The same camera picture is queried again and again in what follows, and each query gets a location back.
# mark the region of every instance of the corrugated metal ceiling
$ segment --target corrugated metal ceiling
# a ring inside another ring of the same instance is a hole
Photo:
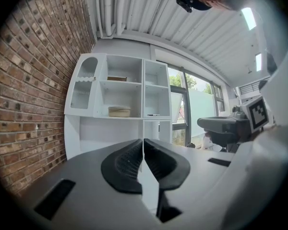
[[[116,2],[112,0],[111,24],[116,21]],[[255,30],[249,31],[241,12],[212,8],[187,13],[176,0],[125,0],[122,23],[125,31],[155,35],[194,52],[230,81],[256,71]]]

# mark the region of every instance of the window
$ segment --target window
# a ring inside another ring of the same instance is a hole
[[[199,149],[205,132],[197,125],[197,120],[224,111],[222,90],[212,81],[182,67],[168,65],[168,75],[171,85],[172,142],[178,146],[187,146],[192,142]]]
[[[186,123],[184,115],[184,105],[183,105],[183,94],[181,93],[171,93],[172,100],[172,123],[173,124],[184,124]]]
[[[221,90],[220,87],[214,85],[213,88],[215,90],[217,114],[218,114],[218,116],[220,116],[221,115],[220,112],[224,112],[225,111],[223,93],[222,93],[222,90]]]
[[[174,145],[187,146],[189,144],[188,122],[187,122],[187,91],[184,81],[184,73],[168,68],[169,82],[171,85],[171,101],[172,101],[172,124],[173,134],[172,142]]]
[[[195,148],[199,149],[202,146],[205,131],[197,125],[197,120],[216,115],[214,96],[209,82],[191,74],[186,74],[186,77],[191,109],[191,142]]]
[[[220,114],[220,112],[225,111],[225,109],[224,109],[224,102],[219,102],[219,101],[217,101],[216,103],[217,103],[217,109],[218,109],[218,111],[219,111],[219,114]]]
[[[173,130],[173,144],[184,147],[185,142],[186,142],[186,130],[185,129]]]

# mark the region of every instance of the sky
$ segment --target sky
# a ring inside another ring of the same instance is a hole
[[[168,68],[168,75],[169,76],[176,76],[177,73],[178,73],[177,70]],[[196,84],[195,88],[197,88],[198,91],[203,91],[206,88],[206,83],[207,83],[206,81],[201,80],[199,78],[196,78],[194,76],[191,76],[191,77],[196,80],[197,84]]]

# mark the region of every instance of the wall cabinet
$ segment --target wall cabinet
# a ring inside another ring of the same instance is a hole
[[[135,138],[171,142],[170,97],[167,64],[135,57],[82,54],[65,103],[67,158]],[[114,106],[130,109],[130,116],[109,116],[108,108]]]

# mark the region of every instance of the fluorescent light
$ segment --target fluorescent light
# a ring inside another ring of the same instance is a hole
[[[256,70],[261,70],[261,54],[256,55]]]
[[[255,18],[253,12],[250,8],[245,8],[242,10],[246,23],[248,24],[249,30],[256,26]]]

